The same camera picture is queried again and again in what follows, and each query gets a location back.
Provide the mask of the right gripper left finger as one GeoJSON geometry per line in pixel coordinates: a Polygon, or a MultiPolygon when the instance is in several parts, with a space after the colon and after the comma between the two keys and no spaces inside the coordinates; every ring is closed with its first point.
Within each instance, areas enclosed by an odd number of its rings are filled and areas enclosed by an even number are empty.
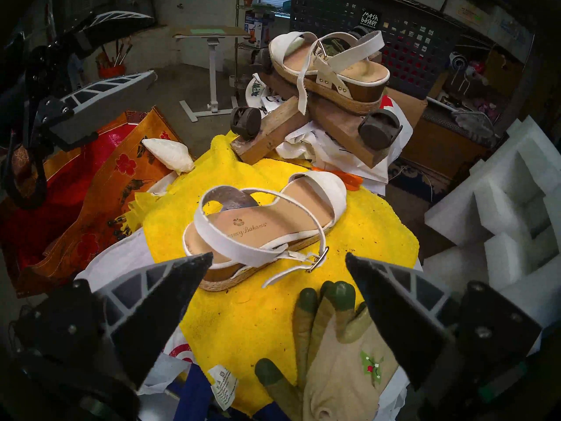
{"type": "Polygon", "coordinates": [[[87,280],[52,290],[14,326],[16,359],[33,379],[77,390],[137,390],[213,261],[212,253],[152,264],[93,292],[87,280]]]}

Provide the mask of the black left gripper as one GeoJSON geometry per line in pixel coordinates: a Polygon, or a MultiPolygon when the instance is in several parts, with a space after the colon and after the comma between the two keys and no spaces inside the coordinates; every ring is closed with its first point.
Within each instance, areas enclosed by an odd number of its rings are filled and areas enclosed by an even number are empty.
{"type": "MultiPolygon", "coordinates": [[[[153,25],[155,17],[133,11],[91,13],[72,29],[72,40],[80,48],[98,48],[153,25]]],[[[24,34],[11,36],[9,133],[32,133],[37,118],[39,135],[55,146],[83,146],[157,80],[150,70],[100,80],[71,93],[63,83],[74,52],[68,39],[65,35],[28,50],[24,34]]]]}

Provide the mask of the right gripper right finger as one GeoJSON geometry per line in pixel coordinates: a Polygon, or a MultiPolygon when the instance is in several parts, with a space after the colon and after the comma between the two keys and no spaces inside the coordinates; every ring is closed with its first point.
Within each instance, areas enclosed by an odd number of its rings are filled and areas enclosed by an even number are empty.
{"type": "Polygon", "coordinates": [[[369,315],[424,396],[419,420],[499,420],[495,401],[527,371],[542,327],[488,284],[460,296],[423,272],[346,254],[369,315]]]}

